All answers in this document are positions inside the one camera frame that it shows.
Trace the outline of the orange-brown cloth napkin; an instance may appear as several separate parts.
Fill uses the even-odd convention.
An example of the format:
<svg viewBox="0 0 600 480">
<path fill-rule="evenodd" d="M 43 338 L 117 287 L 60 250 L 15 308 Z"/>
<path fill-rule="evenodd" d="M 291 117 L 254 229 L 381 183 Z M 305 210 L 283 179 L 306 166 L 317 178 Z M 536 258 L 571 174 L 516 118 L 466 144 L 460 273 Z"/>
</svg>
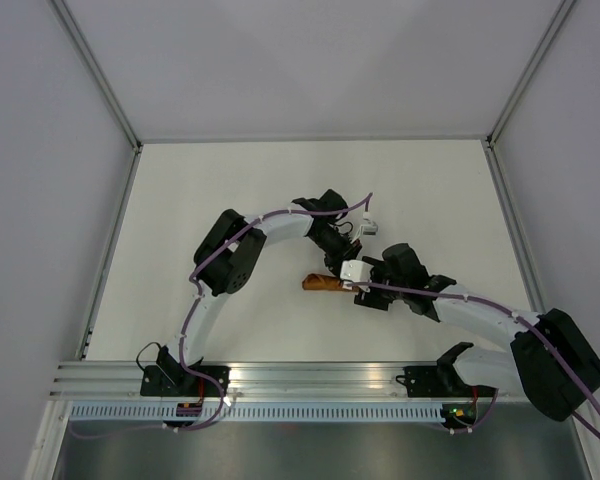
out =
<svg viewBox="0 0 600 480">
<path fill-rule="evenodd" d="M 359 288 L 331 275 L 308 274 L 301 283 L 305 291 L 357 292 Z"/>
</svg>

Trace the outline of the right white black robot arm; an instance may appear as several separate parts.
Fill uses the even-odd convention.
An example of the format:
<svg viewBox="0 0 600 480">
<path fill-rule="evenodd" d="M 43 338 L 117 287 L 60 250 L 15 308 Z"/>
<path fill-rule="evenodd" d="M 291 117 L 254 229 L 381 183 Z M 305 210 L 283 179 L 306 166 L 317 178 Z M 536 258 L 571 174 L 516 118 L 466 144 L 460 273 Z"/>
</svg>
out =
<svg viewBox="0 0 600 480">
<path fill-rule="evenodd" d="M 469 386 L 498 389 L 523 395 L 548 418 L 563 421 L 600 388 L 600 358 L 569 314 L 514 310 L 482 298 L 452 278 L 429 274 L 406 243 L 379 259 L 344 261 L 340 278 L 358 288 L 360 306 L 388 310 L 402 301 L 417 315 L 494 344 L 485 350 L 460 343 L 439 359 L 436 381 L 449 395 Z"/>
</svg>

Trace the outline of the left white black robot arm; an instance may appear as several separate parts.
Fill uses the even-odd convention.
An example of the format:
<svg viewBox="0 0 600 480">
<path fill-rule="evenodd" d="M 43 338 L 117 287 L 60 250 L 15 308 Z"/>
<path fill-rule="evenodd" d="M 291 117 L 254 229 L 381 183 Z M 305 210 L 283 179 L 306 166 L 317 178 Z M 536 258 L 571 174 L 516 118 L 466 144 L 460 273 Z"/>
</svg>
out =
<svg viewBox="0 0 600 480">
<path fill-rule="evenodd" d="M 319 198 L 298 198 L 268 213 L 243 216 L 233 209 L 216 220 L 194 253 L 189 276 L 193 303 L 174 338 L 158 350 L 156 361 L 142 368 L 143 396 L 186 396 L 207 381 L 217 392 L 219 378 L 202 371 L 207 339 L 232 294 L 250 280 L 262 251 L 284 241 L 307 238 L 324 254 L 331 275 L 340 276 L 346 261 L 362 249 L 360 240 L 342 233 L 337 223 L 349 212 L 368 209 L 371 197 L 349 206 L 334 190 Z"/>
</svg>

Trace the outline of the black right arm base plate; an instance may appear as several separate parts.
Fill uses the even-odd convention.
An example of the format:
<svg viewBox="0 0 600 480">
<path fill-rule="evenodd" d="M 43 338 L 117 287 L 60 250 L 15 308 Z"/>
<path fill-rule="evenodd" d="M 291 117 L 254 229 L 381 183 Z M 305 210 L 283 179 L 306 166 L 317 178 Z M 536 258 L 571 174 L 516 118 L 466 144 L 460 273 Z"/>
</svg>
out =
<svg viewBox="0 0 600 480">
<path fill-rule="evenodd" d="M 404 386 L 409 398 L 491 398 L 495 389 L 471 386 L 460 379 L 452 367 L 437 365 L 411 365 L 395 377 Z"/>
</svg>

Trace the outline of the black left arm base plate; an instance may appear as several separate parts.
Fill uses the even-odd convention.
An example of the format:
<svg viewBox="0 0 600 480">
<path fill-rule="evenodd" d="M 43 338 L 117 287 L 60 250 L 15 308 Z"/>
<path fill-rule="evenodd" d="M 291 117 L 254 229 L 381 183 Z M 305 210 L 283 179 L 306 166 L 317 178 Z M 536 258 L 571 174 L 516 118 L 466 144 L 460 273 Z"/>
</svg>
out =
<svg viewBox="0 0 600 480">
<path fill-rule="evenodd" d="M 140 395 L 142 397 L 210 397 L 220 396 L 219 388 L 229 383 L 230 368 L 225 365 L 201 365 L 191 375 L 180 368 L 164 373 L 159 366 L 144 369 Z"/>
</svg>

